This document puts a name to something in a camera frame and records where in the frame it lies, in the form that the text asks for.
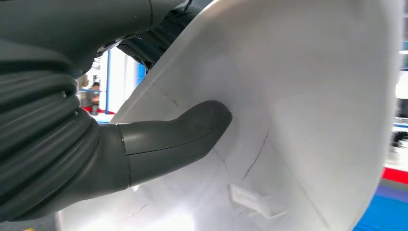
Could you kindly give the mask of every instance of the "blue floor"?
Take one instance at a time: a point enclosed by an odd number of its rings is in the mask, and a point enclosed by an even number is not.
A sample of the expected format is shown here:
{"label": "blue floor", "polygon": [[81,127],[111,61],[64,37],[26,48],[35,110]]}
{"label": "blue floor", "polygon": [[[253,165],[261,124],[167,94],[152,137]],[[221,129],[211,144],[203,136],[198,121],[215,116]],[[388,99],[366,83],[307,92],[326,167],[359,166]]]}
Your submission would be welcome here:
{"label": "blue floor", "polygon": [[379,186],[354,231],[408,231],[408,192]]}

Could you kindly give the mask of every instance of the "curved white surface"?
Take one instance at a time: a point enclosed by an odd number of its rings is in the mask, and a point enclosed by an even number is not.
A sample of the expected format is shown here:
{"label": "curved white surface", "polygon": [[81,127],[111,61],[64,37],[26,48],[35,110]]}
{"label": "curved white surface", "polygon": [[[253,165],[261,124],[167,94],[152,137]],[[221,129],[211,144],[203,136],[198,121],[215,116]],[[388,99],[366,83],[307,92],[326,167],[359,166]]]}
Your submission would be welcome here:
{"label": "curved white surface", "polygon": [[[63,231],[347,231],[392,129],[402,1],[218,0],[111,122],[169,120],[205,100],[234,119],[181,170],[61,212]],[[265,219],[228,185],[268,196]]]}

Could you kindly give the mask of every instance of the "scratch mark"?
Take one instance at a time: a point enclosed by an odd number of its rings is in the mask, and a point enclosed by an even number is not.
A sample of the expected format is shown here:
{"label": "scratch mark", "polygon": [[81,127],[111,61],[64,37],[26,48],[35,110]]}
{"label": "scratch mark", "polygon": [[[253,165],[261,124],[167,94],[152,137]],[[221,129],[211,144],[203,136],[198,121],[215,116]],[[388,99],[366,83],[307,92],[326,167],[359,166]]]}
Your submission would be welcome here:
{"label": "scratch mark", "polygon": [[140,211],[141,211],[142,209],[144,209],[146,206],[147,206],[147,204],[143,205],[140,209],[138,209],[138,210],[136,211],[136,213],[140,212]]}
{"label": "scratch mark", "polygon": [[177,103],[176,100],[173,99],[173,103],[176,105],[176,107],[179,107],[179,104]]}
{"label": "scratch mark", "polygon": [[245,177],[248,176],[249,171],[251,171],[252,167],[255,165],[255,162],[257,161],[257,159],[261,155],[261,151],[262,151],[262,149],[264,149],[265,142],[267,141],[268,136],[269,136],[269,131],[267,132],[267,135],[265,136],[264,142],[262,143],[262,146],[259,149],[258,155],[256,156],[256,158],[255,158],[254,162],[251,164],[251,166],[249,166],[249,169],[248,169],[248,171],[246,171],[245,176],[243,177],[243,179],[245,179]]}
{"label": "scratch mark", "polygon": [[179,103],[173,99],[172,97],[170,97],[167,93],[165,93],[164,91],[160,91],[163,95],[165,95],[168,99],[170,99],[175,105],[176,107],[179,107]]}
{"label": "scratch mark", "polygon": [[231,218],[231,224],[232,224],[232,230],[233,231],[235,230],[235,225],[234,225],[235,219],[238,218],[239,216],[241,216],[244,213],[245,213],[245,211],[243,211],[243,212],[239,213],[238,215],[234,216],[233,218]]}
{"label": "scratch mark", "polygon": [[228,178],[231,180],[231,176],[230,176],[230,173],[229,173],[229,171],[228,171],[227,164],[225,164],[224,159],[223,159],[223,158],[221,158],[221,155],[218,153],[218,151],[217,151],[217,150],[215,150],[214,148],[213,148],[213,150],[214,150],[214,152],[217,154],[217,156],[218,156],[218,157],[221,159],[222,163],[224,164],[225,170],[227,171]]}

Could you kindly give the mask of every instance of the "red stripe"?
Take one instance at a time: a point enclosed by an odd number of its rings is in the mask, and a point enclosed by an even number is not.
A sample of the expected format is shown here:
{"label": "red stripe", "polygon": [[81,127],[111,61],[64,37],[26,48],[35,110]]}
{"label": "red stripe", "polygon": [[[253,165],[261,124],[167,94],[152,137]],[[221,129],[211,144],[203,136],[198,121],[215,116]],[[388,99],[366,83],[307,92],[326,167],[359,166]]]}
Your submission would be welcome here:
{"label": "red stripe", "polygon": [[[82,109],[84,109],[87,112],[92,112],[92,107],[82,107]],[[101,110],[98,108],[98,113],[105,113],[105,110]],[[114,112],[108,111],[109,115],[115,115]]]}
{"label": "red stripe", "polygon": [[382,178],[403,184],[408,184],[408,172],[396,170],[393,168],[385,167],[384,172],[382,173]]}

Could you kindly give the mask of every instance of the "white wall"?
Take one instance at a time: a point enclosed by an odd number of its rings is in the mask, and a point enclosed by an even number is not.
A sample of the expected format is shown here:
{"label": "white wall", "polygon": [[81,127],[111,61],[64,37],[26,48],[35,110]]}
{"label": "white wall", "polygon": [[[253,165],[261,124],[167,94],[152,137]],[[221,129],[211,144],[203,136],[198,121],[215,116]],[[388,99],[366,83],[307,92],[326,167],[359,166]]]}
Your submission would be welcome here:
{"label": "white wall", "polygon": [[395,95],[399,99],[408,99],[408,71],[401,71],[396,85]]}
{"label": "white wall", "polygon": [[109,65],[108,111],[116,113],[136,88],[138,63],[118,48],[113,48]]}

